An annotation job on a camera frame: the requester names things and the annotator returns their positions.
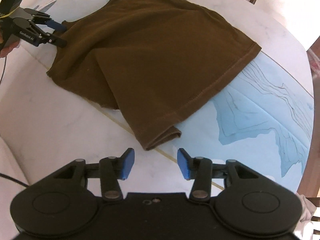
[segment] yellow band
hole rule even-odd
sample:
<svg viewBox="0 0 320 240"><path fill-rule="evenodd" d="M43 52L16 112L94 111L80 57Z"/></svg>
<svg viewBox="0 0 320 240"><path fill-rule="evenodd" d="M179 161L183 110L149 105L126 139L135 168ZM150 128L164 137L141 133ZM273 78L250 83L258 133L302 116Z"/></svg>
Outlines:
<svg viewBox="0 0 320 240"><path fill-rule="evenodd" d="M3 16L1 16L1 17L0 17L0 19L2 19L2 18L6 18L6 17L10 16L10 15L11 15L11 14L13 14L13 13L14 13L14 11L15 11L16 9L18 9L18 8L19 8L19 6L18 6L17 8L15 8L12 12L8 13L7 15L3 15Z"/></svg>

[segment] black cable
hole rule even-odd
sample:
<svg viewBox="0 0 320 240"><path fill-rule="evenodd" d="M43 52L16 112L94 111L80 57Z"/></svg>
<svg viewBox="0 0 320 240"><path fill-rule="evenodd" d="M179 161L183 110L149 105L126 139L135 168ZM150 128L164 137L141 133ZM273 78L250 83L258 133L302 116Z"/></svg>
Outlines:
<svg viewBox="0 0 320 240"><path fill-rule="evenodd" d="M7 65L7 57L5 57L5 60L4 60L4 67L3 67L2 76L1 76L1 79L0 79L0 84L1 84L1 81L2 81L2 79L3 79L4 70L5 70L5 65Z"/></svg>
<svg viewBox="0 0 320 240"><path fill-rule="evenodd" d="M15 178L13 178L13 177L10 177L10 176L8 176L8 175L5 175L5 174L3 174L3 173L0 173L0 177L5 178L5 179L8 179L8 180L11 180L11 181L13 181L13 182L15 182L15 183L18 183L19 185L21 185L21 186L23 186L23 187L29 187L29 185L23 183L22 181L17 180L17 179L15 179Z"/></svg>

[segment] human hand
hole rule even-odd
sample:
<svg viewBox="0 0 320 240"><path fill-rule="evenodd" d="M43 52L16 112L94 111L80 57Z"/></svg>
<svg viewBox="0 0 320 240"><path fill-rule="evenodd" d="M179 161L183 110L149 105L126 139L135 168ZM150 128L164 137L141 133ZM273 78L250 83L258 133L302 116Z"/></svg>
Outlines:
<svg viewBox="0 0 320 240"><path fill-rule="evenodd" d="M3 42L2 34L0 32L0 43ZM0 58L6 57L11 51L13 51L14 48L18 47L20 45L20 41L16 41L12 44L10 44L8 47L5 47L1 49L0 51Z"/></svg>

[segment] brown fabric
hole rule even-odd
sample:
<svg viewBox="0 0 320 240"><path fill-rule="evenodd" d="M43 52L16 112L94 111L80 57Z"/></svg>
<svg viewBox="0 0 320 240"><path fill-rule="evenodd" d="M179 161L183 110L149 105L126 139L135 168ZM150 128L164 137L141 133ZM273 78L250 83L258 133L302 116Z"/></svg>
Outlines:
<svg viewBox="0 0 320 240"><path fill-rule="evenodd" d="M146 150L256 57L259 45L218 13L186 0L110 0L76 22L48 75L60 87L120 109Z"/></svg>

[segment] white marble table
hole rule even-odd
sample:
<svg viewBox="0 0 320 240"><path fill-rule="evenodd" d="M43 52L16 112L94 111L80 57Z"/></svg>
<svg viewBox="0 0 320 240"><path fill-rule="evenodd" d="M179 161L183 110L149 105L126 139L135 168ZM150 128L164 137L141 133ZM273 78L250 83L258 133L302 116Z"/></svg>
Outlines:
<svg viewBox="0 0 320 240"><path fill-rule="evenodd" d="M306 52L281 24L245 0L189 1L225 17L313 95ZM74 7L86 6L84 0L74 2ZM132 131L112 114L57 87L46 76L55 53L50 44L36 48L22 43L8 56L0 86L0 135L29 182L76 158L98 162L106 156L120 156L132 147L136 161L129 179L120 182L124 193L189 192L192 182L183 180L173 157L158 148L143 151ZM89 189L100 194L97 180L89 182ZM212 187L212 195L220 191L221 187Z"/></svg>

